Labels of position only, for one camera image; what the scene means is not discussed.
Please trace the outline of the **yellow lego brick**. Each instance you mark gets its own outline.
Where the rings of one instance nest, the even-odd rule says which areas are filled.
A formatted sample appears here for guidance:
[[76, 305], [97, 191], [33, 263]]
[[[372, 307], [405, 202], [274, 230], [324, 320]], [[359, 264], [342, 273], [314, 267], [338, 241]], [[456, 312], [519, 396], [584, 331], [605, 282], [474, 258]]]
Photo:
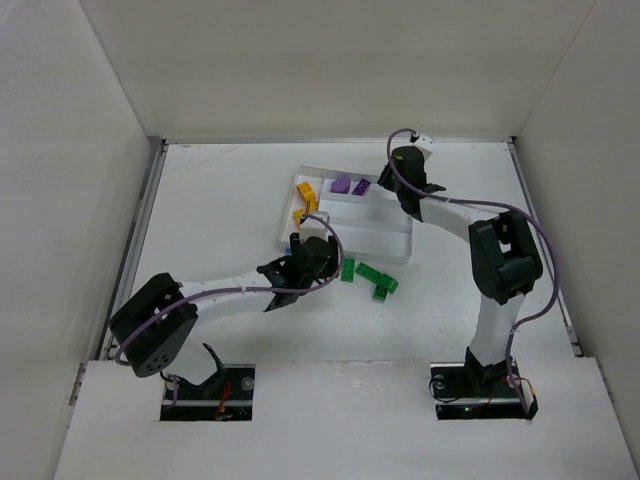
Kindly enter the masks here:
[[315, 198], [315, 192], [308, 182], [297, 184], [296, 191], [304, 201], [310, 201]]
[[314, 211], [317, 211], [318, 208], [319, 208], [319, 201], [316, 198], [311, 198], [305, 201], [304, 209], [306, 211], [314, 212]]
[[298, 209], [293, 212], [293, 219], [296, 226], [299, 226], [303, 217], [307, 214], [305, 209]]

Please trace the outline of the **green long lego brick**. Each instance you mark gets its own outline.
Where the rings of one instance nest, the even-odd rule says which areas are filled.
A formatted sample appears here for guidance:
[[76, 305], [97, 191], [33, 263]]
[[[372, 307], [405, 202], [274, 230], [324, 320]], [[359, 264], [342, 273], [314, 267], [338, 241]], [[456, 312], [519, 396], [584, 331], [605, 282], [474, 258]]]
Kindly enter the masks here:
[[342, 282], [352, 283], [354, 281], [356, 269], [356, 260], [354, 258], [345, 258], [342, 264], [340, 280]]

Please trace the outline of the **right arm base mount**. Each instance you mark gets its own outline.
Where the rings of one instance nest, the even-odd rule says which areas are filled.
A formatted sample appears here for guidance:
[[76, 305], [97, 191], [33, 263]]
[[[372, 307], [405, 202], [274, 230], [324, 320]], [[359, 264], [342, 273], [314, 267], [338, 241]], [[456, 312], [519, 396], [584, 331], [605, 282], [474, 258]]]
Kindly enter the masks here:
[[436, 418], [445, 420], [532, 420], [539, 411], [535, 389], [515, 366], [480, 385], [463, 363], [430, 366], [428, 390]]

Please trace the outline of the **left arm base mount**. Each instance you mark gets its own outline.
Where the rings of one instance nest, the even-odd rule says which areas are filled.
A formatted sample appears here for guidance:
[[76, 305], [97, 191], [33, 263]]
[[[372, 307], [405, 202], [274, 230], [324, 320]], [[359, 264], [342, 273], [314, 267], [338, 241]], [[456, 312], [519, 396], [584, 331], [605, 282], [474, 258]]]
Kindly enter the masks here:
[[200, 384], [161, 372], [165, 382], [160, 420], [164, 422], [248, 422], [253, 418], [256, 369], [253, 364], [225, 364], [207, 343], [215, 363]]

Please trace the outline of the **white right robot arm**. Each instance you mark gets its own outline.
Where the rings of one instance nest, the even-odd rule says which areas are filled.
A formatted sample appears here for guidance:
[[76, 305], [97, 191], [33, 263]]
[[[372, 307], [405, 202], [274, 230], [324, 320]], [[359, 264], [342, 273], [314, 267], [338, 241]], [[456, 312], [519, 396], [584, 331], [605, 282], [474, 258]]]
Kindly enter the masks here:
[[378, 184], [396, 194], [406, 214], [468, 244], [481, 304], [465, 369], [471, 382], [489, 384], [507, 376], [509, 335], [543, 273], [531, 216], [507, 204], [440, 197], [445, 188], [427, 181], [426, 158], [427, 151], [416, 146], [390, 148]]

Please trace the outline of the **purple round lego piece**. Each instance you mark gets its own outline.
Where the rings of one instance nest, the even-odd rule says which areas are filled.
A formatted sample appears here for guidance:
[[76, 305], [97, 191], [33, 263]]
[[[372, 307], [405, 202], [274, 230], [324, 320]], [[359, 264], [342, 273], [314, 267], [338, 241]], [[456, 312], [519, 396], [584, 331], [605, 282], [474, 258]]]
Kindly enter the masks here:
[[337, 194], [348, 194], [351, 189], [351, 179], [346, 176], [340, 176], [333, 180], [330, 185], [330, 192]]

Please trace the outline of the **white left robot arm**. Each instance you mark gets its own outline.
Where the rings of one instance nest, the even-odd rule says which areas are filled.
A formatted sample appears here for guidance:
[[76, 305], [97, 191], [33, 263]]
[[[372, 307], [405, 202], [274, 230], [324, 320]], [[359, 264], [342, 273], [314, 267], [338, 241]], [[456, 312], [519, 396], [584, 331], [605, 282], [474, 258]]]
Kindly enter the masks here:
[[291, 253], [248, 273], [208, 282], [154, 275], [110, 319], [118, 344], [114, 361], [139, 378], [162, 373], [193, 385], [215, 374], [199, 362], [194, 327], [241, 314], [269, 313], [294, 304], [338, 276], [342, 245], [330, 235], [291, 238]]

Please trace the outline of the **purple square lego brick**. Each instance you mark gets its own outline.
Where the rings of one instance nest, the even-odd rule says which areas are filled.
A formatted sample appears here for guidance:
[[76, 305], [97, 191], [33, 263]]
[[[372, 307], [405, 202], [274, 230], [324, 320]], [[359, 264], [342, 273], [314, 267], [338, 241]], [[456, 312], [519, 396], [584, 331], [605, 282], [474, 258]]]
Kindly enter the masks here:
[[357, 185], [351, 191], [354, 196], [364, 196], [371, 186], [371, 182], [365, 178], [362, 178]]

